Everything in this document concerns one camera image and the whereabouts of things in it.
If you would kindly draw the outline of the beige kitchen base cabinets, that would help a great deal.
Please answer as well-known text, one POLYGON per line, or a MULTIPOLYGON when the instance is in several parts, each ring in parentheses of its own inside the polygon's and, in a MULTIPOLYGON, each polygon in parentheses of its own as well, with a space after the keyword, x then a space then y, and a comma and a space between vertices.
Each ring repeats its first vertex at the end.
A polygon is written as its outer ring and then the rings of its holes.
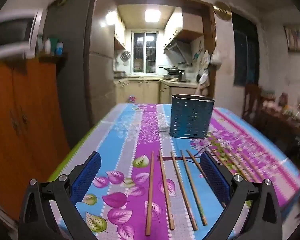
POLYGON ((169 104, 173 94, 194 94, 195 83, 160 77, 129 77, 114 81, 117 103, 169 104))

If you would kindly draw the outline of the framed wall picture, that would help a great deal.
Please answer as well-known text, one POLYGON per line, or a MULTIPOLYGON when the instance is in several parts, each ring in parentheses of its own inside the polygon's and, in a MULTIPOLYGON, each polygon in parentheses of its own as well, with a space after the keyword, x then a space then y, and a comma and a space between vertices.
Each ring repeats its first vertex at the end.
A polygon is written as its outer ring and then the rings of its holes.
POLYGON ((288 51, 293 53, 300 53, 300 25, 285 25, 284 30, 288 51))

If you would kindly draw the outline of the orange wooden cabinet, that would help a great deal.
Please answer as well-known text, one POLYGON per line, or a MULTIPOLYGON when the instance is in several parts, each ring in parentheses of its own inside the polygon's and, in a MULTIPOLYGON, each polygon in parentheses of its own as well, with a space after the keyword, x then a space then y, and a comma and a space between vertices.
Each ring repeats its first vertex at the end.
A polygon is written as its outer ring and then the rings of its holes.
POLYGON ((0 207, 13 220, 29 181, 47 181, 70 151, 57 93, 61 61, 0 61, 0 207))

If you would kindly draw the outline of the white plastic bag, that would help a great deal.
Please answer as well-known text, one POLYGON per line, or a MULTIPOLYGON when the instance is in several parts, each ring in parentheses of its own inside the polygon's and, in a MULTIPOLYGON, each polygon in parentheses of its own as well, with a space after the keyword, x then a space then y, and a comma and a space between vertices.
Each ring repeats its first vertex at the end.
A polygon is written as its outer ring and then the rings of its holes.
POLYGON ((211 57, 210 57, 210 64, 215 66, 219 66, 222 64, 222 55, 218 48, 215 48, 211 57))

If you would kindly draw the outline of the wooden chopstick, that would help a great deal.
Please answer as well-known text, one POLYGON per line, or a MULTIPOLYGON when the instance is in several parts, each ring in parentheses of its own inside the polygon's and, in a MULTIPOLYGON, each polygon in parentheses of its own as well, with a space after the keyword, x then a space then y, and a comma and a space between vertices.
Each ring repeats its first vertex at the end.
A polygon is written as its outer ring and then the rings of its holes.
POLYGON ((200 218, 201 218, 201 220, 202 220, 203 226, 207 226, 207 220, 206 220, 206 217, 205 217, 205 214, 204 214, 204 210, 203 210, 203 207, 202 207, 202 205, 201 205, 200 199, 199 199, 199 197, 198 197, 198 193, 197 193, 196 187, 195 187, 195 185, 194 185, 194 182, 193 182, 193 179, 192 179, 192 176, 191 176, 191 172, 190 172, 190 169, 189 169, 189 167, 188 167, 186 158, 185 158, 185 156, 183 155, 183 152, 182 152, 182 151, 181 151, 181 157, 182 157, 182 159, 183 159, 183 163, 184 163, 184 166, 185 166, 185 170, 186 170, 186 173, 187 173, 189 182, 190 182, 190 186, 191 186, 191 189, 192 189, 192 192, 193 192, 194 199, 195 199, 196 204, 197 204, 197 208, 198 208, 198 211, 199 211, 200 218))
POLYGON ((203 171, 202 167, 200 166, 200 164, 198 163, 198 161, 196 161, 194 155, 189 150, 186 150, 186 152, 188 153, 188 155, 190 156, 190 158, 192 159, 192 161, 194 162, 194 164, 196 165, 196 167, 198 168, 198 170, 200 170, 200 172, 203 175, 203 177, 205 179, 207 179, 206 174, 204 173, 204 171, 203 171))
POLYGON ((230 169, 230 167, 227 165, 227 163, 224 161, 224 160, 222 160, 221 159, 221 157, 216 153, 216 151, 213 149, 213 148, 211 148, 210 146, 208 147, 209 148, 209 150, 213 153, 213 155, 229 170, 229 172, 232 174, 232 175, 234 175, 234 174, 236 174, 236 173, 233 173, 232 171, 231 171, 231 169, 230 169))
POLYGON ((152 200, 153 200, 153 173, 154 173, 154 151, 151 152, 145 236, 150 236, 150 234, 151 234, 152 200))
POLYGON ((159 161, 160 161, 160 166, 161 166, 162 184, 164 187, 164 194, 165 194, 165 199, 166 199, 168 223, 169 223, 170 230, 173 231, 175 229, 175 224, 174 224, 173 214, 172 214, 172 210, 171 210, 170 195, 169 195, 169 191, 168 191, 167 179, 166 179, 165 168, 164 168, 164 160, 163 160, 163 157, 161 154, 161 150, 159 150, 159 161))
POLYGON ((185 203, 187 214, 189 216, 189 219, 190 219, 193 230, 197 231, 198 230, 198 225, 197 225, 196 220, 195 220, 195 218, 194 218, 194 216, 191 212, 191 209, 190 209, 190 203, 189 203, 187 194, 185 192, 185 188, 184 188, 183 181, 182 181, 182 178, 181 178, 181 175, 180 175, 180 172, 179 172, 179 168, 178 168, 178 165, 177 165, 176 158, 175 158, 174 153, 172 151, 170 152, 170 154, 171 154, 173 166, 174 166, 174 169, 175 169, 175 174, 177 176, 178 184, 179 184, 179 187, 180 187, 180 190, 181 190, 181 194, 182 194, 182 197, 183 197, 183 201, 185 203))

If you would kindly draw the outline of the range hood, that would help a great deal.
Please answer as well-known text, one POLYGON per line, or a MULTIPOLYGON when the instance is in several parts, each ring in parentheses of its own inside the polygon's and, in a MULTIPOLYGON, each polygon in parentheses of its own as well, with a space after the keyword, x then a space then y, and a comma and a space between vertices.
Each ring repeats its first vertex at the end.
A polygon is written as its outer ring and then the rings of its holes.
POLYGON ((174 66, 190 66, 192 64, 191 46, 178 40, 172 41, 164 48, 165 54, 174 66))

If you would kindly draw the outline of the floral plastic tablecloth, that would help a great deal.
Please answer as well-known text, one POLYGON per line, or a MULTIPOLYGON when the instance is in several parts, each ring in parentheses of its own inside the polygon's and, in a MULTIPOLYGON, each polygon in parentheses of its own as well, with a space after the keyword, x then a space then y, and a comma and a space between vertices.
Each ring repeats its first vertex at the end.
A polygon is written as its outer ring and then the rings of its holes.
MULTIPOLYGON (((51 179, 69 174, 91 152, 101 156, 101 168, 87 196, 76 207, 98 239, 145 239, 151 152, 154 151, 153 204, 150 239, 202 239, 221 215, 219 202, 186 150, 200 162, 209 146, 231 171, 244 179, 273 182, 283 209, 283 238, 300 223, 298 198, 300 171, 288 157, 259 131, 231 111, 216 107, 205 139, 170 136, 170 105, 119 104, 94 126, 55 170, 51 179), (175 229, 170 230, 159 150, 164 160, 175 229), (186 211, 170 152, 174 153, 191 212, 198 225, 194 231, 186 211), (203 226, 185 170, 186 158, 207 226, 203 226)), ((217 163, 222 164, 214 155, 217 163)))

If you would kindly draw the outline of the white microwave oven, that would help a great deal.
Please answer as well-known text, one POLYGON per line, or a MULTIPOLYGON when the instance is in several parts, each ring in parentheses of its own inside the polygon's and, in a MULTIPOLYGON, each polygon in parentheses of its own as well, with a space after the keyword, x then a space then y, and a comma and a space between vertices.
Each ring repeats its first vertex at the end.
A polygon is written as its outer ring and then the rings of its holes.
POLYGON ((36 55, 43 9, 16 9, 0 13, 0 59, 36 55))

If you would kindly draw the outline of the dark wooden chair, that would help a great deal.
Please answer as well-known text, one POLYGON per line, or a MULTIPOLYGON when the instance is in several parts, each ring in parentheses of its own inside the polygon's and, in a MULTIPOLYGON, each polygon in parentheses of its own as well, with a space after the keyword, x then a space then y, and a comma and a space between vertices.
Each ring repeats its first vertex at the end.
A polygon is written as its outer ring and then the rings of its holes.
POLYGON ((244 88, 244 101, 242 109, 242 119, 249 124, 254 123, 261 104, 262 89, 256 84, 247 83, 244 88))

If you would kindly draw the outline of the blue perforated utensil holder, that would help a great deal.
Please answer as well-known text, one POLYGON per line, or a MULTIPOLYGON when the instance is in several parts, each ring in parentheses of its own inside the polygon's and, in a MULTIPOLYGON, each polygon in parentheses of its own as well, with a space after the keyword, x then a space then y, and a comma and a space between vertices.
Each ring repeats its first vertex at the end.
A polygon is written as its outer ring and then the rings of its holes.
POLYGON ((202 95, 173 94, 170 136, 187 139, 205 138, 214 103, 214 99, 202 95))

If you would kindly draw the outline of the grey refrigerator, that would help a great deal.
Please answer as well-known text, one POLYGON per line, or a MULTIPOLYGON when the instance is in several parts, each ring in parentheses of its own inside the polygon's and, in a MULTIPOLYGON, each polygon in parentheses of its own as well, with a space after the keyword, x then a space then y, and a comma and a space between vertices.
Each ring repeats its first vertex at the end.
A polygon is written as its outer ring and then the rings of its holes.
POLYGON ((115 106, 113 0, 65 0, 47 10, 44 36, 63 43, 66 60, 57 75, 61 116, 74 146, 115 106))

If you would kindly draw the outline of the dark wooden side table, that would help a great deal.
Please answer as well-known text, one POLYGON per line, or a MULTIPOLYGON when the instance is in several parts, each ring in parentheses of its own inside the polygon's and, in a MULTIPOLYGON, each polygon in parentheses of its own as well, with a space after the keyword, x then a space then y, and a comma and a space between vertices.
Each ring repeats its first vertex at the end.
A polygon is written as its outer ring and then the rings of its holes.
POLYGON ((283 153, 295 154, 300 150, 300 120, 284 114, 283 108, 275 102, 262 103, 256 112, 254 125, 283 153))

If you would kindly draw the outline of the round gold wall clock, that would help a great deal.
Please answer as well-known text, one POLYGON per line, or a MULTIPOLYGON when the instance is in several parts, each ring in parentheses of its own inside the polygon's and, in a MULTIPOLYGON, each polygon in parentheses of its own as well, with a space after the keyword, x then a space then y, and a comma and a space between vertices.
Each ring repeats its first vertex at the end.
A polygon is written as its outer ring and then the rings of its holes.
POLYGON ((216 1, 215 3, 213 3, 213 11, 215 13, 215 15, 220 18, 221 20, 224 21, 230 21, 232 20, 232 12, 230 7, 220 1, 216 1))

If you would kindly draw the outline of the kitchen window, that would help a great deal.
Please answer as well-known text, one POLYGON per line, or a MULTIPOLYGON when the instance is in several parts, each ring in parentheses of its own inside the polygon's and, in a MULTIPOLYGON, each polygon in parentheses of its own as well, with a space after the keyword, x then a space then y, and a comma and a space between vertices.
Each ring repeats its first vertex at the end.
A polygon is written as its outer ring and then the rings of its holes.
POLYGON ((155 73, 157 55, 156 32, 134 32, 132 70, 134 73, 155 73))

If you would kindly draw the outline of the steel electric kettle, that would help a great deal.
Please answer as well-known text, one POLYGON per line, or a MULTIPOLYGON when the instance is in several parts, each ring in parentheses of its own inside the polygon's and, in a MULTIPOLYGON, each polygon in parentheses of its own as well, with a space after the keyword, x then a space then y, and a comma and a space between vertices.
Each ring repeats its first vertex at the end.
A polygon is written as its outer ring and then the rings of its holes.
POLYGON ((185 71, 184 71, 184 70, 179 70, 179 73, 178 73, 178 81, 179 81, 179 82, 187 82, 187 79, 186 79, 186 75, 185 75, 185 71))

